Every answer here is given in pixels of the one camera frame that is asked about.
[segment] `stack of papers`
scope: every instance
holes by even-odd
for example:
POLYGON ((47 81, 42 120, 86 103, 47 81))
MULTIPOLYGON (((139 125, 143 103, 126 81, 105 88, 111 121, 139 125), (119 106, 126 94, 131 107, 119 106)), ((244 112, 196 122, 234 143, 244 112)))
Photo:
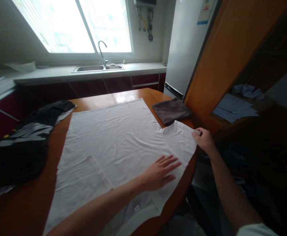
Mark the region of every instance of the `stack of papers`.
POLYGON ((244 97, 253 98, 256 100, 261 100, 265 98, 265 94, 260 88, 256 91, 254 91, 254 89, 255 86, 249 84, 239 84, 233 86, 232 93, 240 93, 244 97))
POLYGON ((250 103, 227 93, 213 113, 230 123, 234 123, 242 117, 259 116, 251 106, 250 103))

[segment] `wooden shelf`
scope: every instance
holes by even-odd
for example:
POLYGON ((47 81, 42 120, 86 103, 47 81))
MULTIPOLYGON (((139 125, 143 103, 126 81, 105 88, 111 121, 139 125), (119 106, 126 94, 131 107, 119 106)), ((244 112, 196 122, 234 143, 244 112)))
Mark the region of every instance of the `wooden shelf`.
MULTIPOLYGON (((261 112, 265 111, 266 109, 270 108, 271 106, 273 106, 275 104, 275 101, 269 97, 265 97, 262 100, 255 100, 252 98, 246 98, 243 97, 239 94, 234 94, 232 93, 231 95, 238 97, 246 102, 249 102, 250 104, 252 104, 252 108, 255 109, 257 111, 257 113, 260 115, 261 112)), ((256 118, 256 116, 248 116, 248 117, 243 117, 241 119, 237 119, 234 123, 230 123, 224 119, 222 119, 221 117, 215 115, 213 112, 211 112, 211 114, 209 115, 210 118, 212 118, 215 122, 217 122, 219 125, 221 125, 221 129, 222 130, 227 130, 230 129, 234 126, 237 126, 238 124, 241 124, 243 122, 247 122, 248 120, 251 120, 253 118, 256 118)))

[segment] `left hand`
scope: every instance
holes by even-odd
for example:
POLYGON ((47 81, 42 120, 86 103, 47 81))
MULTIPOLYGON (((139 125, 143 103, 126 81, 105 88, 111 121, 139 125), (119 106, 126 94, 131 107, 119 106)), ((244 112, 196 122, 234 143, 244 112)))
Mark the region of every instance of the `left hand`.
POLYGON ((168 157, 163 155, 138 176, 144 191, 158 190, 174 180, 174 175, 166 175, 181 165, 181 162, 176 162, 171 165, 171 163, 177 160, 178 158, 174 158, 173 155, 168 157))

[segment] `right hand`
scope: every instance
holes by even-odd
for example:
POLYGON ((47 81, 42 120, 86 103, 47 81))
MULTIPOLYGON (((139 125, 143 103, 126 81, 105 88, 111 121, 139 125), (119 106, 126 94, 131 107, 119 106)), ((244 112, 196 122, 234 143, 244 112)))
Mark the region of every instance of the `right hand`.
POLYGON ((200 131, 202 135, 200 136, 193 132, 193 137, 195 138, 199 147, 201 147, 201 149, 204 150, 210 156, 210 154, 216 150, 215 142, 210 131, 204 128, 197 128, 195 130, 200 131))
POLYGON ((174 180, 174 175, 167 174, 181 165, 181 162, 175 162, 177 160, 178 158, 174 158, 173 155, 168 157, 161 156, 158 158, 156 162, 154 162, 141 175, 138 176, 139 184, 141 185, 142 189, 144 191, 158 190, 174 180))

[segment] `gray towel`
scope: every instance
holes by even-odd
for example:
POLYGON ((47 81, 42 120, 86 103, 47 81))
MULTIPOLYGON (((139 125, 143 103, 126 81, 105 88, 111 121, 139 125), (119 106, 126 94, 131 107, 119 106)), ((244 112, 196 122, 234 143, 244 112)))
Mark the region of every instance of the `gray towel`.
POLYGON ((175 120, 179 121, 192 116, 192 112, 178 98, 153 104, 152 108, 166 126, 175 120))

